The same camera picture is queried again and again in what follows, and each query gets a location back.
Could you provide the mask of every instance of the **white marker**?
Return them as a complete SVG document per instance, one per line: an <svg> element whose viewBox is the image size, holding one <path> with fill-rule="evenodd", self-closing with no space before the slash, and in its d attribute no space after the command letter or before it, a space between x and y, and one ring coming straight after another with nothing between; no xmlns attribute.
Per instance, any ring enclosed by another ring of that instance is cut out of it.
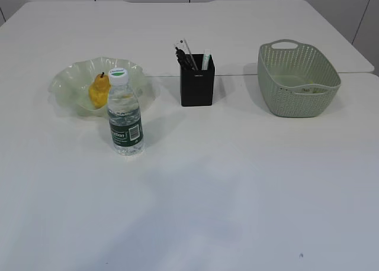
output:
<svg viewBox="0 0 379 271"><path fill-rule="evenodd" d="M209 63L210 56L211 56L211 50L205 49L204 55L203 55L203 65L201 66L201 70L203 71L208 70L208 63Z"/></svg>

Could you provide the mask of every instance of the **basket handle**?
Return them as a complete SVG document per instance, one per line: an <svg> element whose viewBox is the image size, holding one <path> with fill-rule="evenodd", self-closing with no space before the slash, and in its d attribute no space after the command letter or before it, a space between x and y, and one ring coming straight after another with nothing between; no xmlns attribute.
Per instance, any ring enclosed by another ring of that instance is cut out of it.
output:
<svg viewBox="0 0 379 271"><path fill-rule="evenodd" d="M309 84L309 85L304 85L304 86L297 86L295 88L292 88L291 91L295 95L325 95L327 94L331 89L334 89L335 87L330 87L330 86L324 86L324 85L319 85L319 84ZM324 89L324 92L319 92L319 93L313 93L310 92L310 89Z"/></svg>
<svg viewBox="0 0 379 271"><path fill-rule="evenodd" d="M272 49L274 49L273 46L274 46L275 44L282 43L282 42L287 42L287 43L295 44L296 47L295 47L294 49L298 48L299 45L301 45L300 42L298 42L298 41L296 41L296 40L292 40L292 39L279 39L279 40L277 40L277 41L273 41L273 42L269 43L268 45L269 45Z"/></svg>

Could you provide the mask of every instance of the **black pen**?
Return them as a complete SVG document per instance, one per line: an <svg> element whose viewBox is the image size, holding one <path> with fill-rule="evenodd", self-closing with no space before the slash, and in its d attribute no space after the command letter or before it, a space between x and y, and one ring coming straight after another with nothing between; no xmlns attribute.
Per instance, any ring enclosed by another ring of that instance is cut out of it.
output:
<svg viewBox="0 0 379 271"><path fill-rule="evenodd" d="M175 49L176 49L176 56L178 59L182 60L186 65L188 65L188 67L190 68L190 70L195 70L195 68L193 67L190 59L185 55L185 52L179 48L177 48L175 46Z"/></svg>

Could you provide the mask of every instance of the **wavy glass bowl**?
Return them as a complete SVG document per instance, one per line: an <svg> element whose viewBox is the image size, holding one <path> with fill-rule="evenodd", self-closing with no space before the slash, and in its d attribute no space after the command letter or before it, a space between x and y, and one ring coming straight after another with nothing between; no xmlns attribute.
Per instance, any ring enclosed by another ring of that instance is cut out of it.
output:
<svg viewBox="0 0 379 271"><path fill-rule="evenodd" d="M58 73L49 87L55 95L56 103L63 108L71 108L80 116L105 116L107 106L96 109L88 94L88 88L96 75L122 67L128 70L129 82L136 94L142 111L148 109L156 98L156 91L142 72L142 68L131 61L99 57L96 59L76 62Z"/></svg>

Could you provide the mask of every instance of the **pen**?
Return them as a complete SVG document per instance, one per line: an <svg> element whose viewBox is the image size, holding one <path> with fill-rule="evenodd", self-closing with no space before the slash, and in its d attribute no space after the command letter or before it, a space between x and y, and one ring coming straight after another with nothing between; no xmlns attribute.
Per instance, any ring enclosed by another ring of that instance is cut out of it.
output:
<svg viewBox="0 0 379 271"><path fill-rule="evenodd" d="M194 70L183 50L175 47L179 64L186 70Z"/></svg>

